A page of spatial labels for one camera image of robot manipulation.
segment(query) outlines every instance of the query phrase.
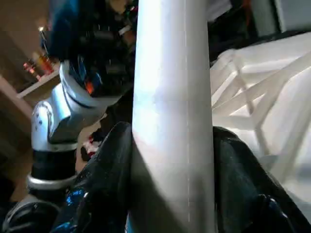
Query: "robot figure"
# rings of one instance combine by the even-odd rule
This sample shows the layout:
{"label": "robot figure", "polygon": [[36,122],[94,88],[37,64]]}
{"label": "robot figure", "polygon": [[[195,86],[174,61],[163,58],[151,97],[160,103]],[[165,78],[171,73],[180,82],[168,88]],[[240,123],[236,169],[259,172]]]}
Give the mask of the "robot figure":
{"label": "robot figure", "polygon": [[[133,88],[138,2],[131,2],[123,14],[117,14],[104,0],[52,1],[50,10],[51,29],[46,32],[44,47],[50,57],[61,61],[61,83],[34,109],[29,195],[7,214],[2,230],[122,233],[137,187],[130,181],[131,125],[118,123],[79,174],[75,150],[81,129],[99,120],[108,106]],[[197,213],[201,231],[188,232],[311,231],[297,206],[236,135],[214,127],[213,145],[215,206],[211,209],[217,217],[209,229],[214,230],[207,231],[206,218]],[[150,193],[152,190],[145,189],[135,197]],[[154,211],[156,220],[141,216],[143,226],[137,232],[187,232],[184,222],[169,215],[166,205],[152,207],[142,208],[140,214],[150,216],[146,212]]]}

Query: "white pole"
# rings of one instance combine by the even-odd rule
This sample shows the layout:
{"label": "white pole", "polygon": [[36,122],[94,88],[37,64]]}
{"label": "white pole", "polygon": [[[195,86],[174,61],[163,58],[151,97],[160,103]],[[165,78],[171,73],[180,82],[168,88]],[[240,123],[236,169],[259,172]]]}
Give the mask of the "white pole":
{"label": "white pole", "polygon": [[131,225],[214,233],[206,0],[140,0]]}

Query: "wall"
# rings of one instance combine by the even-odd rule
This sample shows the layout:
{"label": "wall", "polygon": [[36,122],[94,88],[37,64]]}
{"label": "wall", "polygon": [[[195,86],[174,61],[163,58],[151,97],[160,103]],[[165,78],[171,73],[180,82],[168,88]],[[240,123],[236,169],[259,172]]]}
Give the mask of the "wall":
{"label": "wall", "polygon": [[48,0],[1,0],[0,28],[30,58],[39,48],[38,27],[45,23]]}
{"label": "wall", "polygon": [[252,0],[251,7],[259,36],[277,33],[271,0]]}
{"label": "wall", "polygon": [[22,91],[36,81],[35,77],[23,69],[28,60],[23,51],[13,42],[6,32],[0,29],[0,75],[2,75],[17,92]]}
{"label": "wall", "polygon": [[282,31],[311,28],[310,0],[275,0]]}

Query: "shiny black surface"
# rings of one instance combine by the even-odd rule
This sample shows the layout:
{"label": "shiny black surface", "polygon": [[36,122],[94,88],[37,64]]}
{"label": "shiny black surface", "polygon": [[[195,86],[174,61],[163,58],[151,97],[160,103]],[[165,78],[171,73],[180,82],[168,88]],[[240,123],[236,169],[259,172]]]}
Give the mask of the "shiny black surface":
{"label": "shiny black surface", "polygon": [[220,233],[307,233],[296,204],[232,132],[214,127],[215,204]]}
{"label": "shiny black surface", "polygon": [[131,150],[131,126],[118,123],[78,175],[51,232],[124,232]]}
{"label": "shiny black surface", "polygon": [[4,222],[3,233],[47,233],[57,214],[58,211],[46,203],[26,204],[12,215],[10,222]]}
{"label": "shiny black surface", "polygon": [[40,180],[64,180],[75,175],[75,150],[33,151],[31,176]]}

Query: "orange light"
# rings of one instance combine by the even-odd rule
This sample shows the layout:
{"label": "orange light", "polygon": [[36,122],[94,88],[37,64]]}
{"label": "orange light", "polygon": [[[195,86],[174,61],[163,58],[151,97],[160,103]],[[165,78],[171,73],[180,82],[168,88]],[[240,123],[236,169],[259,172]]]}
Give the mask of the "orange light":
{"label": "orange light", "polygon": [[86,83],[86,90],[89,94],[92,94],[92,92],[94,91],[94,87],[93,87],[93,84],[91,82]]}

